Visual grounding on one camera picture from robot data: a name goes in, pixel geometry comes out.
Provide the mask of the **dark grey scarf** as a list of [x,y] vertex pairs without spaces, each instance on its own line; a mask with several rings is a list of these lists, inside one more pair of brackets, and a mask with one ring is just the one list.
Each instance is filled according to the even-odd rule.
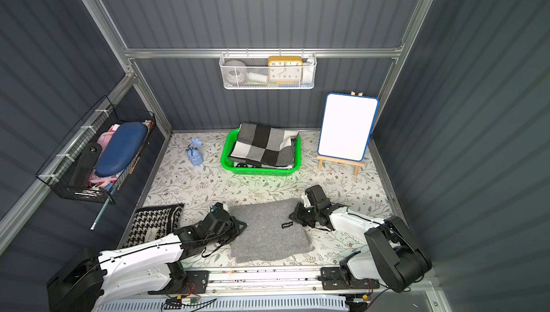
[[229,214],[246,228],[231,242],[230,258],[237,263],[272,262],[314,250],[304,227],[289,218],[297,204],[293,198],[231,207]]

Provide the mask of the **grey black checked scarf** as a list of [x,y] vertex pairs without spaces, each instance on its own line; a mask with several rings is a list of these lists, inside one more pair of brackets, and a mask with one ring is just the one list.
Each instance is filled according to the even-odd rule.
[[290,170],[295,164],[299,132],[261,124],[241,123],[231,161],[257,168]]

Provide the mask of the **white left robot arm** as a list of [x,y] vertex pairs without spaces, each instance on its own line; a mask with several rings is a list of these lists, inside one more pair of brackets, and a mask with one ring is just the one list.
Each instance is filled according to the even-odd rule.
[[222,203],[216,203],[204,220],[157,240],[100,252],[83,248],[48,280],[49,309],[95,311],[139,293],[194,292],[197,285],[180,262],[202,254],[212,242],[229,244],[246,227]]

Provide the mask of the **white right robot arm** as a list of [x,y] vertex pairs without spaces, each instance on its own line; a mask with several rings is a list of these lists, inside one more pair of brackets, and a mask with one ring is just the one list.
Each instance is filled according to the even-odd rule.
[[322,269],[318,279],[325,290],[374,290],[396,293],[423,279],[433,267],[411,229],[398,216],[368,217],[340,203],[332,203],[320,185],[305,190],[306,203],[296,204],[289,219],[304,227],[338,231],[364,240],[368,249],[351,253],[334,268]]

